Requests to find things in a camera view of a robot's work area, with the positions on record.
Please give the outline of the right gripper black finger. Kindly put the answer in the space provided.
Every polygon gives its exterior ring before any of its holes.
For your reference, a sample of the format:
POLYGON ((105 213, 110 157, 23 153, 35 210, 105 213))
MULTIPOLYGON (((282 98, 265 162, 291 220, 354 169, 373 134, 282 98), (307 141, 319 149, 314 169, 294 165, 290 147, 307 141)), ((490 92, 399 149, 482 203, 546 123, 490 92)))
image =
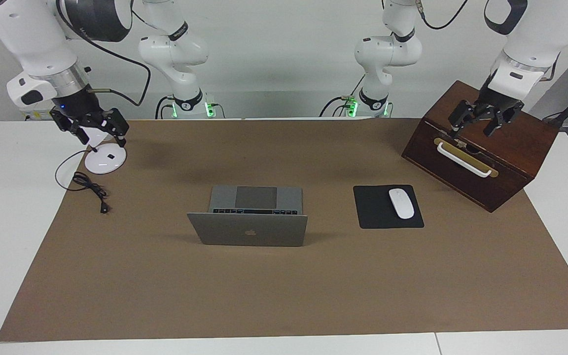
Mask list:
POLYGON ((70 120, 69 117, 66 117, 56 109, 50 110, 50 117, 52 117, 52 120, 56 123, 59 130, 67 131, 74 135, 82 144, 88 144, 89 137, 76 119, 70 120))
POLYGON ((104 132, 111 135, 119 147, 126 145, 129 124, 120 111, 104 111, 104 132))

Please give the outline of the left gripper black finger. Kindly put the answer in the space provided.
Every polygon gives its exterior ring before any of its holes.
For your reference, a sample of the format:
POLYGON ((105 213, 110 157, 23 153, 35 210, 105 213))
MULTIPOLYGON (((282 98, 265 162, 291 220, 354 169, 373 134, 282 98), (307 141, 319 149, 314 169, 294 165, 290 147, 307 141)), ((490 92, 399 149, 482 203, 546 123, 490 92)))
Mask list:
POLYGON ((489 108, 486 112, 486 116, 490 118, 490 121, 483 129, 483 134, 487 137, 491 137, 496 130, 502 128, 504 124, 512 123, 521 113, 523 107, 523 104, 515 104, 505 110, 501 110, 499 107, 489 108))
POLYGON ((469 101, 462 100, 455 107, 453 112, 449 115, 449 123, 451 124, 451 131, 449 136, 456 138, 460 131, 466 128, 469 124, 478 121, 475 115, 476 105, 469 103, 469 101))

